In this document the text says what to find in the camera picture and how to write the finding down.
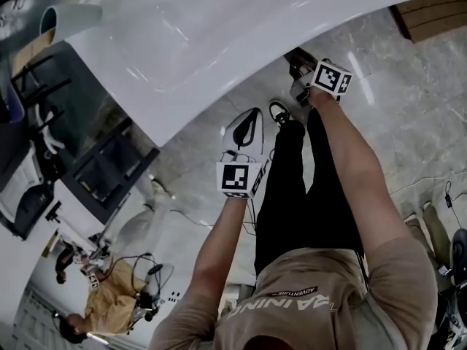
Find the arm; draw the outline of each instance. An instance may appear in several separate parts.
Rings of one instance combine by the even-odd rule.
[[[411,237],[386,188],[378,158],[329,93],[312,88],[334,165],[368,258],[387,241]]]
[[[188,350],[209,338],[242,229],[247,200],[229,198],[196,258],[190,286],[155,329],[150,350]]]
[[[436,314],[436,282],[425,249],[412,238],[394,206],[376,155],[339,105],[317,89],[310,103],[323,120],[368,258],[369,296],[354,314],[364,305],[377,316],[382,309],[409,349],[426,349]]]

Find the marble floor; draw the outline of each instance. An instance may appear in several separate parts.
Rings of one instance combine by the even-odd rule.
[[[390,12],[383,9],[345,23],[302,47],[354,72],[341,107],[376,152],[403,217],[420,214],[424,202],[433,201],[452,235],[458,224],[444,202],[444,186],[447,180],[452,182],[451,195],[467,190],[467,174],[459,174],[467,169],[467,27],[412,44],[399,34]],[[215,222],[225,200],[216,189],[215,176],[221,130],[240,112],[253,106],[263,110],[266,154],[274,147],[278,131],[269,117],[271,98],[282,99],[296,118],[305,118],[289,96],[292,79],[287,70],[283,58],[269,64],[211,105],[162,148],[151,169],[177,198],[175,208],[195,222]],[[303,159],[304,180],[309,187],[314,163],[308,139]],[[254,200],[257,213],[265,184],[264,179]],[[466,204],[467,196],[461,196],[454,205],[465,227]],[[248,212],[245,219],[250,221]],[[202,228],[178,213],[167,217],[164,259],[180,263],[186,260],[189,249],[190,258],[196,256],[201,245],[197,238],[206,234],[191,236],[178,228],[181,224],[191,232]],[[236,262],[249,273],[254,247],[254,236],[243,230]]]

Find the black shoe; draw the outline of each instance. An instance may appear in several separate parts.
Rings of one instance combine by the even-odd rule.
[[[269,104],[269,113],[275,123],[281,128],[284,123],[290,120],[290,112],[287,107],[279,101],[272,101]]]

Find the beige t-shirt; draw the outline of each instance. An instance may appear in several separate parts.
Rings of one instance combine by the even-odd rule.
[[[217,320],[207,297],[184,297],[156,328],[150,350],[242,350],[259,335],[295,350],[426,349],[436,315],[436,281],[413,238],[368,257],[369,291],[348,251],[297,249],[258,277],[255,294]]]

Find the sink basin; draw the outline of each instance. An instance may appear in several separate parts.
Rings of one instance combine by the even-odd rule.
[[[406,0],[82,0],[100,26],[68,38],[159,146],[235,85],[347,20]]]

